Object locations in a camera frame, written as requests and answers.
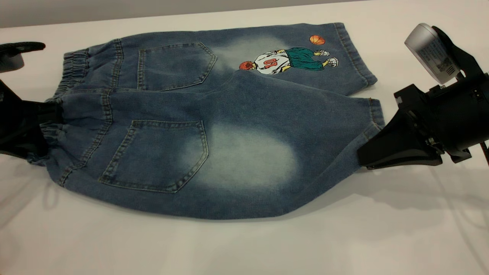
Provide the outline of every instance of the back pocket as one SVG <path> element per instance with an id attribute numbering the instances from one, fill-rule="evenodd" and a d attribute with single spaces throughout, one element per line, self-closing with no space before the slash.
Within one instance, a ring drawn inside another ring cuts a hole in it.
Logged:
<path id="1" fill-rule="evenodd" d="M 141 49 L 137 88 L 168 91 L 200 84 L 216 60 L 216 55 L 200 42 Z"/>
<path id="2" fill-rule="evenodd" d="M 202 121 L 133 120 L 99 181 L 122 188 L 176 193 L 207 156 Z"/>

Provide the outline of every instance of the red hair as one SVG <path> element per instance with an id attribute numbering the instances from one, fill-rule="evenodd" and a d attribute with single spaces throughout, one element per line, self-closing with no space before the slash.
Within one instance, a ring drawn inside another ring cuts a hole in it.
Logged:
<path id="1" fill-rule="evenodd" d="M 253 64 L 254 62 L 252 61 L 244 61 L 243 63 L 241 63 L 240 69 L 246 69 L 246 70 L 253 69 Z"/>

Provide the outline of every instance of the white surface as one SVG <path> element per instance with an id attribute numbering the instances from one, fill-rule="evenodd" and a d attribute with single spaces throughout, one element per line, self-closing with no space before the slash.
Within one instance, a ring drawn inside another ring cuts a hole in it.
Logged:
<path id="1" fill-rule="evenodd" d="M 0 28 L 360 0 L 1 0 Z"/>
<path id="2" fill-rule="evenodd" d="M 397 110 L 394 92 L 411 83 L 423 91 L 436 85 L 403 44 L 418 23 L 440 27 L 489 70 L 489 1 L 459 2 L 361 1 L 0 29 L 0 44 L 47 44 L 44 52 L 25 55 L 25 68 L 0 77 L 23 99 L 44 100 L 60 80 L 64 52 L 113 38 L 344 22 L 378 77 L 374 87 L 357 96 L 380 99 L 389 121 Z M 10 203 L 0 203 L 5 220 L 0 274 L 488 275 L 489 168 L 479 148 L 472 153 L 472 159 L 457 165 L 444 156 L 445 163 L 436 167 L 361 171 L 289 215 L 234 222 L 119 209 L 48 184 L 42 168 L 2 156 L 0 185 L 20 191 Z M 9 215 L 18 214 L 7 219 L 6 206 L 12 206 Z"/>

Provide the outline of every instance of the denim shorts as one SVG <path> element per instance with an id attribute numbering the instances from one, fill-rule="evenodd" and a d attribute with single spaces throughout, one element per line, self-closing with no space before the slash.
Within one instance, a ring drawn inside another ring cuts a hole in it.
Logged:
<path id="1" fill-rule="evenodd" d="M 290 66 L 298 47 L 324 69 Z M 279 216 L 360 168 L 356 150 L 384 121 L 378 100 L 348 95 L 376 80 L 342 23 L 115 39 L 65 54 L 48 100 L 64 123 L 42 125 L 49 153 L 29 161 L 125 208 Z"/>

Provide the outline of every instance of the basketball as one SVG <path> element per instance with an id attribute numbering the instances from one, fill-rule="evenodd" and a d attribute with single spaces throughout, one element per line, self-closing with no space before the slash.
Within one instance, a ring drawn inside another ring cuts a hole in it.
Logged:
<path id="1" fill-rule="evenodd" d="M 323 45 L 324 44 L 324 38 L 320 37 L 319 35 L 313 35 L 309 38 L 309 41 L 315 45 Z"/>

